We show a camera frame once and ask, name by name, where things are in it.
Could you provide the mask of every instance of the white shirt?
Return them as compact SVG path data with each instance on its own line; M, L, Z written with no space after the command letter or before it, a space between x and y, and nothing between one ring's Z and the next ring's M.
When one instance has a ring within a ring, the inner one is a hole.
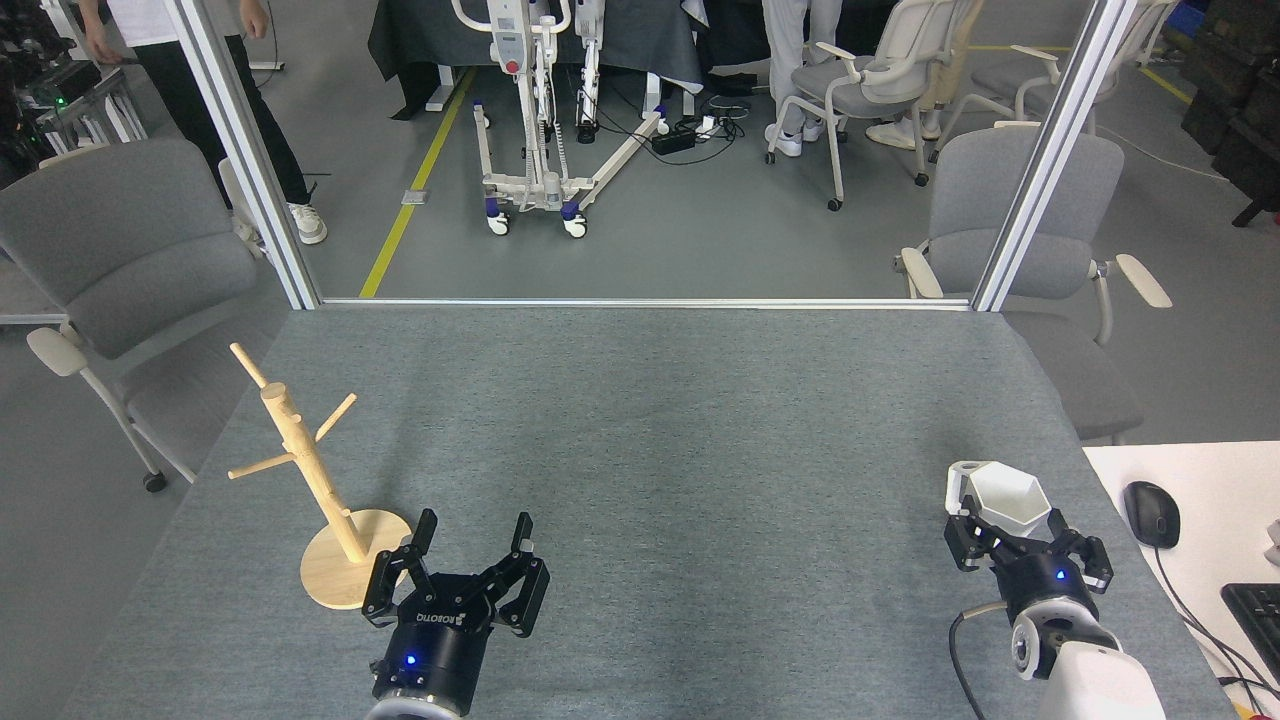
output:
M115 27L120 29L120 37L129 47L178 40L178 31L169 19L164 0L108 0L106 4L115 18ZM219 35L239 35L239 22L232 17L227 0L206 0L205 6Z

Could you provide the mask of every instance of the black pants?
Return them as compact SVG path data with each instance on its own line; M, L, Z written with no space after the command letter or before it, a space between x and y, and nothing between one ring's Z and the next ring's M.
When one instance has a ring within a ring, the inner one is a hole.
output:
M307 183L302 177L301 168L298 168L298 159L293 156L293 150L289 149L289 142L284 138L284 132L280 129L279 123L275 122L271 109L266 106L262 94L257 91L257 86L253 83L253 76L248 69L248 54L244 51L244 41L239 36L230 35L227 37L227 47L230 49L236 73L244 87L244 96L248 97L248 105L253 110L257 129L262 133L262 142L266 145L266 152L271 158L271 167L275 168L275 174L280 179L284 199L288 202L306 205L311 201L311 193L307 192ZM221 178L218 176L218 163L227 156L227 151L223 150L223 142L218 137L218 128L214 126L212 118L209 117L209 109L205 106L204 96L200 95L200 86L196 85L196 77L187 64L187 56L182 51L182 45L178 41L173 41L159 45L141 45L133 50L138 55L138 61L147 70L151 83L160 92L164 106L173 115L173 122L182 131L183 137L193 142L205 154L209 169L214 173L218 187L221 188ZM223 190L223 197L227 197L225 190Z

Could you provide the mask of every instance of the keyboard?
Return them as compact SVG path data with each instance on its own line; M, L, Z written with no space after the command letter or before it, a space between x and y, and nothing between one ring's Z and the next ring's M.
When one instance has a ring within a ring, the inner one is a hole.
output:
M1280 584L1230 583L1222 585L1222 602L1235 615L1271 675L1280 678Z

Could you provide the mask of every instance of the caster wheel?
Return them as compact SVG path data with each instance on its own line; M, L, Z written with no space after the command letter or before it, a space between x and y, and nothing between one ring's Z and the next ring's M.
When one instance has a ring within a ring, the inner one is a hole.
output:
M493 232L493 234L497 234L497 236L504 236L504 234L507 234L507 231L509 228L507 227L507 214L506 213L499 213L498 217L495 217L495 218L485 218L485 220L489 223L489 231Z
M573 236L573 240L586 236L586 218L579 213L573 215L572 220L564 220L564 229L568 234Z
M142 478L142 487L147 492L160 492L168 487L169 480L164 478L164 473L147 473L147 477Z

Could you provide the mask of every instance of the computer mouse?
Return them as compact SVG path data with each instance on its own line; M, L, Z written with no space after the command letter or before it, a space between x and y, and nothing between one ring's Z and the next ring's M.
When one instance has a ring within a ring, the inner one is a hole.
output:
M1160 548L1178 544L1181 516L1165 488L1146 480L1129 483L1124 488L1124 511L1138 542Z

